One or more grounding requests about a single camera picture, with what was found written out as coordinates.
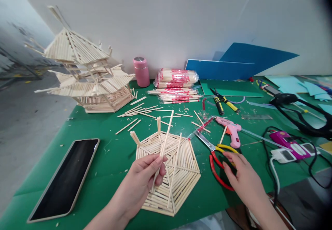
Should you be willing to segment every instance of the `smartphone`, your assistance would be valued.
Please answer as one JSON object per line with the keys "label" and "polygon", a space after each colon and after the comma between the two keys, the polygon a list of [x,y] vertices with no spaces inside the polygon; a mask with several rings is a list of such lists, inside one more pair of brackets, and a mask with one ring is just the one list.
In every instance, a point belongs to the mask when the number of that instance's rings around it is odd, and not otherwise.
{"label": "smartphone", "polygon": [[262,89],[267,91],[268,93],[272,94],[273,96],[280,94],[281,92],[277,89],[275,89],[274,87],[270,86],[270,85],[264,85],[262,86]]}
{"label": "smartphone", "polygon": [[99,142],[95,138],[72,143],[27,223],[59,218],[73,210]]}

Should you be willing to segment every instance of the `light blue paper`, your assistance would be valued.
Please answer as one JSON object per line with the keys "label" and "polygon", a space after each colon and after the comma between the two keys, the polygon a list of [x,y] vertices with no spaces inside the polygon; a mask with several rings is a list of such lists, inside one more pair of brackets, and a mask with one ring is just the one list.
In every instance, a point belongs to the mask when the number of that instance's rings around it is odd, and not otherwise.
{"label": "light blue paper", "polygon": [[324,104],[318,104],[325,112],[332,115],[332,106],[330,105],[324,105]]}
{"label": "light blue paper", "polygon": [[[299,98],[299,99],[304,100],[305,102],[307,102],[305,99],[303,99],[301,96],[299,96],[295,91],[292,91],[291,88],[280,87],[279,90],[281,92],[285,93],[285,94],[295,94],[297,98]],[[295,104],[305,106],[301,102],[295,102]]]}
{"label": "light blue paper", "polygon": [[319,94],[326,94],[327,92],[321,89],[319,86],[316,86],[310,82],[304,82],[305,87],[307,88],[310,96],[319,95]]}
{"label": "light blue paper", "polygon": [[307,93],[305,85],[294,76],[265,76],[278,87],[287,88],[295,93]]}
{"label": "light blue paper", "polygon": [[322,100],[324,100],[324,101],[332,100],[332,98],[327,93],[315,95],[315,99],[318,99],[320,101],[322,101]]}

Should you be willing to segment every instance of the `pink water bottle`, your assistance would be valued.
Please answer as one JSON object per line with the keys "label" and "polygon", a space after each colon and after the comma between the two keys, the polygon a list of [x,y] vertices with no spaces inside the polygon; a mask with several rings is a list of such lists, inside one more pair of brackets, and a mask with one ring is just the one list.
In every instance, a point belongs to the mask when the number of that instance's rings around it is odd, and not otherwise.
{"label": "pink water bottle", "polygon": [[145,58],[135,57],[133,61],[134,61],[137,84],[140,87],[149,86],[150,85],[149,69]]}

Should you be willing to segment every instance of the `scissors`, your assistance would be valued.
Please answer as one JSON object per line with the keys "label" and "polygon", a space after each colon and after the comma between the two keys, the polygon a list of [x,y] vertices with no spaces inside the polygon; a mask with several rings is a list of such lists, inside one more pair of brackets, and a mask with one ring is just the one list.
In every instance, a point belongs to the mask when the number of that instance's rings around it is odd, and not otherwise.
{"label": "scissors", "polygon": [[215,168],[214,168],[214,162],[213,160],[217,163],[217,165],[222,168],[225,169],[224,166],[222,165],[222,163],[218,160],[215,151],[220,152],[221,154],[225,151],[224,149],[228,149],[232,152],[235,153],[239,153],[237,150],[235,150],[234,148],[228,146],[228,145],[222,145],[222,144],[217,144],[217,146],[211,144],[204,136],[202,133],[197,133],[197,137],[210,149],[211,151],[211,155],[209,155],[209,160],[210,160],[210,166],[211,166],[211,170],[212,173],[214,175],[214,177],[217,179],[217,181],[224,186],[226,189],[230,190],[230,191],[234,191],[234,189],[227,185],[216,173]]}

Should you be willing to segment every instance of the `green paper sheet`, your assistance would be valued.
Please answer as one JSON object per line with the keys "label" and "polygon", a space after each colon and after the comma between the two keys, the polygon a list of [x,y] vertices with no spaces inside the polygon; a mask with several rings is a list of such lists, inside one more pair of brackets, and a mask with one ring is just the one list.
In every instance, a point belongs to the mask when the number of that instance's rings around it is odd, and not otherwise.
{"label": "green paper sheet", "polygon": [[255,87],[251,82],[233,82],[222,80],[200,80],[203,93],[205,95],[213,95],[209,88],[216,88],[222,96],[247,96],[247,97],[263,97],[263,91],[259,91],[258,86]]}

